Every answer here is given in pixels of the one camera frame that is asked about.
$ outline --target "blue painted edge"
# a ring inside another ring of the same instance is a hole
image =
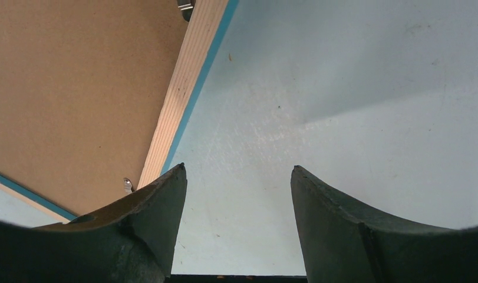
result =
[[[200,69],[199,76],[197,77],[197,81],[195,82],[195,86],[192,90],[192,94],[190,95],[187,107],[185,108],[185,111],[183,112],[182,120],[180,121],[180,124],[178,125],[178,129],[176,130],[176,133],[174,134],[173,143],[171,144],[171,147],[169,148],[166,161],[164,162],[164,166],[162,167],[162,171],[160,172],[161,175],[164,172],[169,170],[169,166],[171,165],[171,162],[173,161],[174,154],[176,153],[176,149],[178,148],[178,145],[180,144],[180,141],[183,136],[183,132],[185,131],[185,128],[187,127],[187,124],[190,119],[190,115],[192,114],[193,108],[197,102],[197,98],[199,98],[200,91],[202,90],[202,87],[204,86],[204,82],[206,81],[207,74],[209,73],[209,70],[211,69],[211,66],[213,65],[216,54],[218,53],[218,49],[220,48],[223,38],[225,37],[226,30],[228,29],[228,26],[230,25],[230,21],[232,20],[233,13],[235,12],[235,8],[237,8],[238,3],[239,3],[239,0],[229,0],[223,12],[223,17],[220,21],[220,24],[218,25],[218,29],[216,30],[215,37],[213,41],[211,42],[211,45],[209,46],[206,59],[204,60],[204,64],[202,65],[202,68]]]
[[[15,192],[19,193],[22,196],[44,206],[45,208],[55,212],[56,214],[66,218],[68,220],[73,220],[77,216],[73,215],[69,211],[59,207],[58,205],[46,200],[45,198],[37,195],[36,193],[31,192],[30,190],[20,186],[19,184],[8,180],[7,178],[0,175],[0,184],[6,186],[7,188],[14,190]]]

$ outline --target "brown backing board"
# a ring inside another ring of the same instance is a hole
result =
[[[187,23],[176,1],[17,2],[0,1],[0,173],[87,213],[138,184]]]
[[[167,89],[139,187],[148,185],[161,174],[174,135],[227,4],[228,0],[205,0],[196,4]]]

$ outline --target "blue tape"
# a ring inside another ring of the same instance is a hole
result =
[[[176,133],[174,134],[173,143],[171,144],[171,147],[169,148],[166,161],[164,162],[164,166],[162,167],[161,175],[164,172],[169,170],[169,166],[171,165],[171,162],[173,161],[174,154],[176,153],[176,149],[178,148],[178,145],[180,144],[180,141],[183,136],[183,132],[185,131],[185,128],[187,127],[187,124],[190,119],[190,115],[193,111],[195,103],[197,102],[197,98],[199,98],[200,91],[202,90],[202,87],[204,86],[204,82],[206,81],[207,74],[209,73],[209,70],[211,69],[211,66],[213,65],[213,61],[215,60],[216,54],[218,53],[218,49],[220,48],[223,38],[225,37],[226,30],[228,29],[228,26],[230,25],[230,21],[232,20],[233,13],[235,12],[235,8],[237,8],[238,3],[239,3],[239,0],[229,0],[225,8],[225,11],[223,12],[222,20],[220,21],[218,29],[216,30],[215,37],[213,41],[211,42],[211,46],[209,47],[209,50],[207,51],[206,59],[204,60],[204,64],[202,65],[202,68],[200,69],[199,76],[197,77],[197,81],[193,88],[192,94],[190,95],[189,103],[187,104],[187,107],[185,108],[185,111],[183,112],[182,120],[180,121],[180,124],[178,125],[178,129],[176,130]]]
[[[22,196],[25,196],[26,198],[44,206],[45,208],[55,212],[56,214],[68,219],[68,220],[73,220],[77,216],[73,215],[69,211],[59,207],[58,205],[55,205],[54,203],[46,200],[45,198],[31,192],[30,190],[20,186],[19,184],[12,182],[5,177],[0,175],[0,184],[3,184],[4,186],[8,187],[9,189],[14,190],[15,192],[19,193]]]

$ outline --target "white surface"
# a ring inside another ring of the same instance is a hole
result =
[[[478,1],[240,1],[179,162],[174,273],[303,275],[295,164],[386,212],[478,225]]]
[[[58,221],[25,202],[0,190],[0,221],[25,227],[37,227]]]

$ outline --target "blue stripe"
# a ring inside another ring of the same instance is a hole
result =
[[[239,0],[229,0],[225,8],[225,11],[223,12],[222,20],[220,21],[218,29],[216,30],[213,42],[211,42],[211,46],[209,47],[209,50],[207,51],[206,59],[204,60],[204,64],[202,65],[202,68],[200,69],[199,76],[197,77],[197,81],[193,88],[192,94],[190,95],[189,103],[187,104],[187,107],[185,108],[185,111],[183,112],[182,120],[180,121],[180,124],[178,125],[178,129],[176,130],[176,133],[174,134],[173,143],[171,144],[171,147],[169,148],[166,161],[164,162],[164,166],[162,167],[161,175],[164,172],[169,170],[169,166],[171,165],[171,162],[173,161],[174,154],[176,153],[176,149],[178,148],[178,144],[180,144],[180,141],[183,136],[183,132],[185,131],[185,128],[187,127],[187,124],[189,122],[192,110],[195,106],[195,103],[197,102],[197,98],[199,98],[200,91],[202,90],[202,87],[204,86],[204,82],[206,81],[207,74],[209,73],[209,70],[211,69],[211,66],[213,65],[213,61],[215,60],[216,54],[218,53],[218,49],[220,48],[220,44],[223,41],[223,37],[225,37],[226,30],[228,29],[228,26],[230,25],[230,21],[232,20],[233,13],[235,12],[235,8],[237,8],[238,3],[239,3]]]
[[[68,219],[68,220],[73,220],[76,218],[75,215],[70,213],[69,211],[59,207],[58,205],[53,204],[52,202],[46,200],[45,198],[31,192],[30,190],[20,186],[19,184],[12,182],[5,177],[0,175],[0,184],[3,184],[4,186],[14,190],[15,192],[19,193],[22,196],[25,196],[26,198],[44,206],[45,208],[55,212],[56,214]]]

